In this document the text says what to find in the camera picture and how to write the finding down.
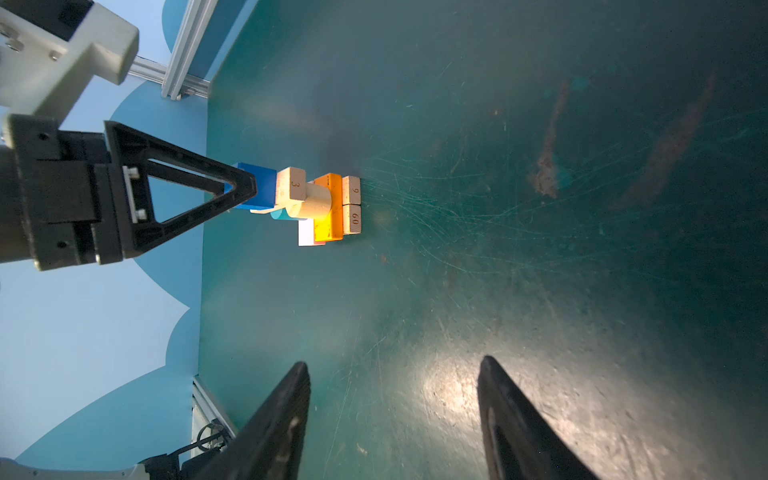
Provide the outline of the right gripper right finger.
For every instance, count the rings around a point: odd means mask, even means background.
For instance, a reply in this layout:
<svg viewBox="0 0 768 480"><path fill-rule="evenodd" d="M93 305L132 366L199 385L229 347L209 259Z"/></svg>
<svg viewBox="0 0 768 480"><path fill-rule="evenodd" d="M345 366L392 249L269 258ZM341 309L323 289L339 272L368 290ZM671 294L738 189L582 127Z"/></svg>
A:
<svg viewBox="0 0 768 480"><path fill-rule="evenodd" d="M594 479L492 356L477 384L481 430L491 479Z"/></svg>

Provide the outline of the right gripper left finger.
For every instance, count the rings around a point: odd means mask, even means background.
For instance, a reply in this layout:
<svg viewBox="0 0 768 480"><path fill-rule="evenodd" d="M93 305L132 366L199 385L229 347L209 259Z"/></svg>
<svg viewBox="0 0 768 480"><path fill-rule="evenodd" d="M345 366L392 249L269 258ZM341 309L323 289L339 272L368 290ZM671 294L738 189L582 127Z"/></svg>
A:
<svg viewBox="0 0 768 480"><path fill-rule="evenodd" d="M299 361L229 446L196 477L209 480L296 479L310 396L308 367Z"/></svg>

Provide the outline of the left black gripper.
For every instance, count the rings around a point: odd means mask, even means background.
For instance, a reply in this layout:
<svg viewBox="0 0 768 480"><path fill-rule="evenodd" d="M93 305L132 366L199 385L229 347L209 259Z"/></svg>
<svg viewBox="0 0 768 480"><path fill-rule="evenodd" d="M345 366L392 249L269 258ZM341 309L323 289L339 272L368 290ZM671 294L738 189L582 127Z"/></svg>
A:
<svg viewBox="0 0 768 480"><path fill-rule="evenodd" d="M109 121L62 131L12 114L1 148L1 260L45 271L141 256L258 193L239 168Z"/></svg>

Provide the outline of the blue wood cube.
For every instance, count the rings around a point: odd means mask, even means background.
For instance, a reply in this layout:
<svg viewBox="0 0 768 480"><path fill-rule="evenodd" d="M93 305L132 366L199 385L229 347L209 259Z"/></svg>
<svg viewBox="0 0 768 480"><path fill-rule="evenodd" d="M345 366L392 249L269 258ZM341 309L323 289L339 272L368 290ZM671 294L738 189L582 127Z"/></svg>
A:
<svg viewBox="0 0 768 480"><path fill-rule="evenodd" d="M277 171L244 162L234 164L235 168L252 174L257 185L257 194L237 206L241 210L270 210L275 207Z"/></svg>

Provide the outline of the teal wood cylinder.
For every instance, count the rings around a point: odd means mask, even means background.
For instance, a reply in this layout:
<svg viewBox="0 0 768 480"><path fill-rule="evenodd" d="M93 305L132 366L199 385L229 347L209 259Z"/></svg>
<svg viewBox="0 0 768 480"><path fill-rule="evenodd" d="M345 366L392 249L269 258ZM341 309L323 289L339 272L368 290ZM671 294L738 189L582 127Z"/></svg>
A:
<svg viewBox="0 0 768 480"><path fill-rule="evenodd" d="M297 218L291 217L286 209L272 211L270 216L273 220L279 221L297 221Z"/></svg>

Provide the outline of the natural wood block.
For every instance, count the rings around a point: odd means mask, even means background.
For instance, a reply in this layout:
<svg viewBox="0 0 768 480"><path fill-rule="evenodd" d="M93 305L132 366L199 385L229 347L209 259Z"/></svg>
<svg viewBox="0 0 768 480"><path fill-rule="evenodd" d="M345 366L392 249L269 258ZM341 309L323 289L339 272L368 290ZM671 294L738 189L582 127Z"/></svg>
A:
<svg viewBox="0 0 768 480"><path fill-rule="evenodd" d="M362 232L362 209L360 205L348 204L342 207L343 234L357 235Z"/></svg>
<svg viewBox="0 0 768 480"><path fill-rule="evenodd" d="M306 171L301 168L287 167L276 174L275 200L271 208L251 208L251 213L267 214L302 203L307 198Z"/></svg>
<svg viewBox="0 0 768 480"><path fill-rule="evenodd" d="M362 204L361 181L359 177L345 176L342 178L342 204Z"/></svg>

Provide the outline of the pink wood block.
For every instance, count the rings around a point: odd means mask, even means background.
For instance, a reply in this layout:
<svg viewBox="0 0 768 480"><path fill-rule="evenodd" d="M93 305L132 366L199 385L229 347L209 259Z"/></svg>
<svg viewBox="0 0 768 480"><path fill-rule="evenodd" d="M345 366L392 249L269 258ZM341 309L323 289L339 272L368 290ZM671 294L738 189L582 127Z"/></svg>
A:
<svg viewBox="0 0 768 480"><path fill-rule="evenodd" d="M300 247L324 246L324 241L315 239L315 221L313 219L300 219L298 222L298 245Z"/></svg>

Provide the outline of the natural wood cylinder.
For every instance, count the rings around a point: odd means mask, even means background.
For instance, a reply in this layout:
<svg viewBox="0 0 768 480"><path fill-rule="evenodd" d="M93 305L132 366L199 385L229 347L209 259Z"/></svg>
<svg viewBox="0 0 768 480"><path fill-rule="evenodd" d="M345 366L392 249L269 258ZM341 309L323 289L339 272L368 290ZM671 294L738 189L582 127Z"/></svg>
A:
<svg viewBox="0 0 768 480"><path fill-rule="evenodd" d="M285 207L291 217L297 219L322 220L332 209L331 191L324 185L308 183L304 200L295 201Z"/></svg>

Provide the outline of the orange wood block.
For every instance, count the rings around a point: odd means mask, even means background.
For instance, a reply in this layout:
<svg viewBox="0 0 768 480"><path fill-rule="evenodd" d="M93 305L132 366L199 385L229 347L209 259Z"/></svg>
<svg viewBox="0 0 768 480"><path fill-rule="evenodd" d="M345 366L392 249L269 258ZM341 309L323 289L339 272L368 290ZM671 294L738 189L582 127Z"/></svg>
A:
<svg viewBox="0 0 768 480"><path fill-rule="evenodd" d="M340 241L344 237L342 177L328 173L314 179L313 184L324 187L330 194L328 214L314 221L314 241L317 243Z"/></svg>

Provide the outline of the natural wood block front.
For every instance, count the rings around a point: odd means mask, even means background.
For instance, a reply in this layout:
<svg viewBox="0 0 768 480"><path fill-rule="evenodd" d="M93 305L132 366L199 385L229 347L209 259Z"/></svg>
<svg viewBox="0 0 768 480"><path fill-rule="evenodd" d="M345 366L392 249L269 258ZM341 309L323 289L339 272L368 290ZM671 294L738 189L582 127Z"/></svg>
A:
<svg viewBox="0 0 768 480"><path fill-rule="evenodd" d="M360 205L348 204L342 207L343 234L357 235L362 232L362 209Z"/></svg>

